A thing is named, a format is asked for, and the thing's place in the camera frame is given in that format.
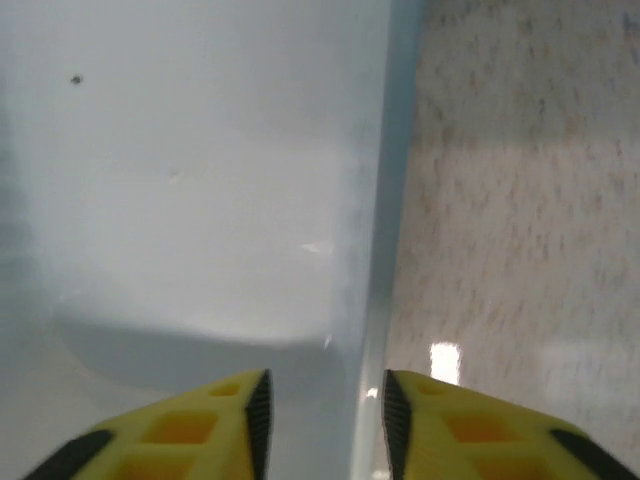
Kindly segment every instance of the yellow plastic part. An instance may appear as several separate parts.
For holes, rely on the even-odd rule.
[[[394,480],[598,480],[549,434],[575,426],[414,372],[387,373],[384,423]]]
[[[90,432],[114,438],[74,480],[257,479],[247,406],[265,375],[242,373],[96,425]],[[258,421],[268,435],[270,418]]]

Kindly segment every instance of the black rubber edge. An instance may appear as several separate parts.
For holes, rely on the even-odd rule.
[[[392,370],[384,374],[382,424],[387,443],[391,478],[402,480],[411,438],[411,403],[402,391]]]
[[[631,470],[590,439],[562,429],[549,433],[591,473],[602,480],[640,480]]]
[[[113,439],[110,430],[96,430],[67,442],[23,480],[71,480]]]
[[[271,441],[272,391],[271,371],[265,370],[245,407],[251,446],[251,461],[256,480],[267,478]]]

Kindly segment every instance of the tiled floor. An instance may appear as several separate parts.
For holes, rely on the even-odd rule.
[[[640,3],[442,2],[417,83],[389,366],[640,471]]]

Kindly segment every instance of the speckled floor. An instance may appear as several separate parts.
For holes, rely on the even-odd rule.
[[[417,89],[389,366],[640,471],[640,3],[442,2]]]

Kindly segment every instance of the black rubber pad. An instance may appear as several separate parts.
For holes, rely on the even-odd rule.
[[[549,433],[602,480],[640,480],[627,467],[590,439],[560,429],[551,430]]]
[[[24,480],[71,480],[113,437],[113,432],[109,430],[97,430],[74,438],[24,477]]]
[[[411,403],[391,370],[387,370],[384,375],[382,424],[387,442],[391,478],[402,480],[411,438]]]
[[[267,477],[272,419],[271,372],[265,370],[245,407],[251,443],[251,461],[256,480]]]

